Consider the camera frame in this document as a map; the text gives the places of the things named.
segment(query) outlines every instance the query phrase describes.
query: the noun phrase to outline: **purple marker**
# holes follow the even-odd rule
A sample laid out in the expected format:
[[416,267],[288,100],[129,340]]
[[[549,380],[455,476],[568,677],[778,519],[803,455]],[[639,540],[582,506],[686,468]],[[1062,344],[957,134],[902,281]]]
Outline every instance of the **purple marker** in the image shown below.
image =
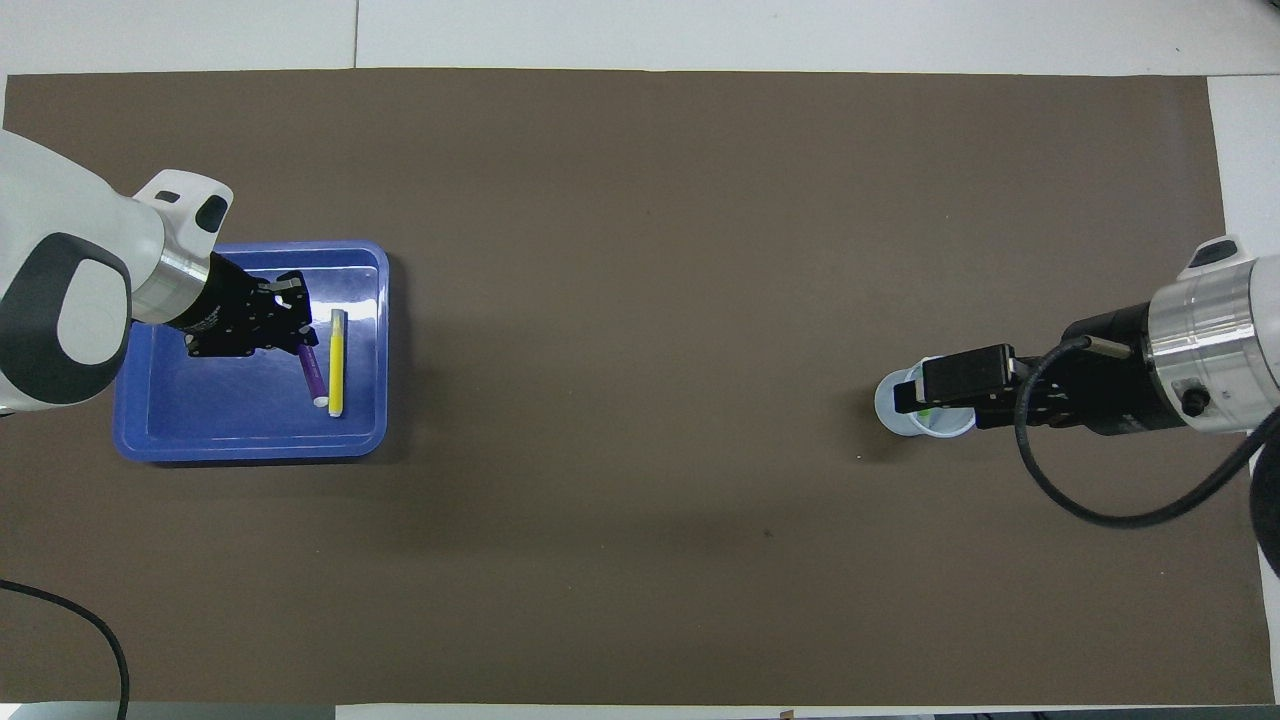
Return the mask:
[[324,378],[320,375],[320,364],[316,363],[316,354],[312,352],[310,345],[298,343],[298,363],[302,363],[302,374],[307,378],[307,389],[311,391],[311,404],[316,407],[329,405]]

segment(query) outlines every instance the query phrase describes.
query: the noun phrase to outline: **blue tray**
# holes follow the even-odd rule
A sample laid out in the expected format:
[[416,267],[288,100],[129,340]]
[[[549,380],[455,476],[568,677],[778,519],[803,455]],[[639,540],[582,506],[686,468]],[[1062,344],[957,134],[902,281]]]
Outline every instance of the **blue tray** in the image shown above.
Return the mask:
[[182,333],[136,323],[115,380],[120,455],[147,462],[353,457],[387,434],[387,254],[372,242],[219,245],[227,259],[274,279],[302,270],[311,292],[316,360],[328,379],[329,311],[347,310],[346,409],[311,404],[298,359],[188,357]]

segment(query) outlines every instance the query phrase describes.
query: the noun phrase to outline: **black knob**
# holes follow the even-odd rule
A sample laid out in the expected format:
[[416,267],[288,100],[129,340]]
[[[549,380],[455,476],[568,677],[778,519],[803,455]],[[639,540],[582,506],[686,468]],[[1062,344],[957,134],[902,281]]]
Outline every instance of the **black knob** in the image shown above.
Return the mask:
[[1208,391],[1202,387],[1193,387],[1183,393],[1183,414],[1188,418],[1199,418],[1210,402]]

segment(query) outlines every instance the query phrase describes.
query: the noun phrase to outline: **plastic cup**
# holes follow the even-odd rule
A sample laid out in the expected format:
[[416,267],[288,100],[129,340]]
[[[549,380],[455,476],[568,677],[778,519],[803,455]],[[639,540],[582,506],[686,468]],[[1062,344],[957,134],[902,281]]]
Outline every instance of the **plastic cup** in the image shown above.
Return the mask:
[[881,384],[876,387],[876,416],[891,432],[904,437],[951,438],[963,436],[978,421],[972,407],[929,407],[919,413],[899,413],[893,409],[893,386],[920,377],[925,360],[933,360],[933,357],[924,357],[905,370],[884,375]]

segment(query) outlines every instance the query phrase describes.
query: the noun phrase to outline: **brown table surface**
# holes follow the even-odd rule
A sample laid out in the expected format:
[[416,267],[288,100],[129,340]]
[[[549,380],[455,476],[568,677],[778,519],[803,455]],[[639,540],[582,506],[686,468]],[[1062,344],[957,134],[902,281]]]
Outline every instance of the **brown table surface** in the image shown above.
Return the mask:
[[[129,462],[109,393],[0,427],[0,571],[106,618],[138,700],[1271,701],[1245,482],[1105,530],[1007,429],[901,439],[870,404],[1220,234],[1201,78],[32,76],[6,108],[125,195],[227,182],[224,241],[394,261],[361,461]],[[1036,442],[1138,511],[1235,438]],[[0,698],[114,697],[76,618],[5,597],[0,634]]]

